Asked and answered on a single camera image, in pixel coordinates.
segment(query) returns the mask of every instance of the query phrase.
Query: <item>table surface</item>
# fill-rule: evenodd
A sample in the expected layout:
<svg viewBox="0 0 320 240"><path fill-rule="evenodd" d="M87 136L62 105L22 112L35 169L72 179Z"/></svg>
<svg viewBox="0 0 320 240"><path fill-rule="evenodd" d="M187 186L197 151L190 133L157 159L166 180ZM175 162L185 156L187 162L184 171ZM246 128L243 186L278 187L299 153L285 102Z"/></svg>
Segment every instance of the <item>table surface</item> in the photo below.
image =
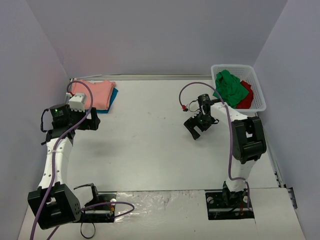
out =
<svg viewBox="0 0 320 240"><path fill-rule="evenodd" d="M97 131L75 135L67 183L94 183L99 191L221 189L228 175L229 128L212 125L193 140L183 123L178 95L191 80L119 80L108 114L99 114ZM194 84L182 93L184 104L212 90ZM267 153L253 167L251 188L277 188Z"/></svg>
<svg viewBox="0 0 320 240"><path fill-rule="evenodd" d="M251 191L255 219L208 220L205 192L118 192L118 201L128 201L136 210L115 223L97 223L95 240L305 240L285 188ZM122 213L128 206L116 206ZM33 220L28 208L18 240L28 240ZM53 229L36 229L35 240L45 240ZM84 224L91 236L93 226ZM52 240L83 240L80 224L60 226Z"/></svg>

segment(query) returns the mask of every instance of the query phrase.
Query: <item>folded cloth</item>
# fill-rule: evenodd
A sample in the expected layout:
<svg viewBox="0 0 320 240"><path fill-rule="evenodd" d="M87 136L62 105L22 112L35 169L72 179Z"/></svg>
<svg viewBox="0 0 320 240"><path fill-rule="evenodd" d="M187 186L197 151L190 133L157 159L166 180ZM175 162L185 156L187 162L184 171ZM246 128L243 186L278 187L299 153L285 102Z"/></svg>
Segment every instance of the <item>folded cloth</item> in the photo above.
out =
<svg viewBox="0 0 320 240"><path fill-rule="evenodd" d="M111 98L110 98L110 104L109 104L109 108L107 110L97 110L96 112L98 114L107 114L111 108L112 103L114 102L114 100L116 99L116 96L118 94L119 90L114 88L111 94Z"/></svg>
<svg viewBox="0 0 320 240"><path fill-rule="evenodd" d="M79 80L86 84L93 95L93 104L92 106L97 110L107 110L110 107L110 98L116 83L114 81L104 80L101 82L91 83L93 81L89 80ZM90 107L90 94L85 86L80 83L75 82L72 85L72 93L84 93L87 96L87 99L84 104L85 109Z"/></svg>
<svg viewBox="0 0 320 240"><path fill-rule="evenodd" d="M249 91L249 94L236 106L237 109L249 109L252 101L254 100L254 92L251 89L251 85L245 81L240 82L242 86Z"/></svg>
<svg viewBox="0 0 320 240"><path fill-rule="evenodd" d="M217 73L215 86L222 99L232 108L236 108L237 104L249 94L248 90L241 85L240 79L228 70Z"/></svg>

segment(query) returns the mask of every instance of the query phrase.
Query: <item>purple cable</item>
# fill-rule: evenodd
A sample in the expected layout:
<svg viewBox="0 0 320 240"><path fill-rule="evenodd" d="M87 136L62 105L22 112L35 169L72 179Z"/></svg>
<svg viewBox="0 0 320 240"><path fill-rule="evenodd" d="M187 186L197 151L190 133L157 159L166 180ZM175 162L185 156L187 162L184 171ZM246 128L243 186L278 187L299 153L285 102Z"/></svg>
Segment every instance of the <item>purple cable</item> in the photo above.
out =
<svg viewBox="0 0 320 240"><path fill-rule="evenodd" d="M117 216L114 216L113 218L118 218L118 217L121 217L121 216L124 216L124 215L127 215L131 212L133 212L135 210L135 206L129 202L125 202L125 201L116 201L116 202L101 202L101 203L97 203L97 204L93 204L93 205L90 205L90 206L86 206L84 208L81 209L81 211L85 211L85 210L88 210L88 209L92 209L92 208L95 208L95 207L99 207L99 206L105 206L105 205L112 205L112 204L125 204L125 205L129 205L130 207L132 207L132 209L130 209L129 211L126 211L124 213L121 213ZM58 230L59 226L55 227L55 229L50 233L50 235L48 236L48 238L46 240L50 240L51 237L55 234L55 232Z"/></svg>
<svg viewBox="0 0 320 240"><path fill-rule="evenodd" d="M205 85L205 86L211 88L218 95L218 97L221 100L222 104L225 104L225 101L222 99L221 95L218 93L218 91L214 87L212 87L211 85L209 85L207 83L204 83L204 82L194 81L194 82L188 83L187 85L185 85L181 89L181 91L179 93L179 103L180 103L181 107L183 106L183 104L181 102L181 94L182 94L183 90L186 87L188 87L188 86L190 86L192 84L202 84L202 85ZM227 105L224 105L224 106L225 106L225 109L226 109L226 116L228 118L228 126L229 126L229 132L230 132L230 151L229 151L228 176L229 176L231 181L243 180L245 182L245 185L246 185L246 188L247 188L247 192L248 192L248 200L247 200L246 206L247 206L249 211L253 211L250 208L250 188L249 188L249 183L247 182L247 180L244 177L232 177L231 176L231 165L232 165L232 156L233 156L234 136L233 136L233 132L232 132L232 124L231 124L229 108L228 108Z"/></svg>
<svg viewBox="0 0 320 240"><path fill-rule="evenodd" d="M68 134L70 133L72 130L76 129L86 118L87 116L90 114L90 111L91 111L91 108L92 108L92 104L93 104L93 101L94 101L94 96L90 90L90 88L85 84L83 83L82 81L78 81L78 80L74 80L72 82L70 82L66 89L67 89L67 92L69 91L69 86L72 85L73 83L79 83L79 84L82 84L86 87L86 89L89 91L89 94L90 94L90 100L91 100L91 103L90 103L90 107L88 109L88 111L86 112L86 114L84 115L84 117L77 123L75 124L74 126L70 127L67 131L65 131L58 139L57 141L55 142L54 146L53 146L53 150L52 150L52 160L51 160L51 164L52 164L52 177L51 177L51 182L44 194L44 197L41 201L41 204L38 208L38 211L36 212L36 215L35 215L35 218L34 218L34 222L33 222L33 225L32 225L32 230L31 230L31 234L30 234L30 240L33 240L34 237L35 237L35 232L36 232L36 227L37 227L37 222L39 220L39 217L40 217L40 214L41 214L41 211L42 209L44 208L44 205L46 204L46 200L49 196L49 193L51 191L51 188L54 184L54 181L55 181L55 177L56 177L56 150L58 148L58 145L59 145L59 142Z"/></svg>

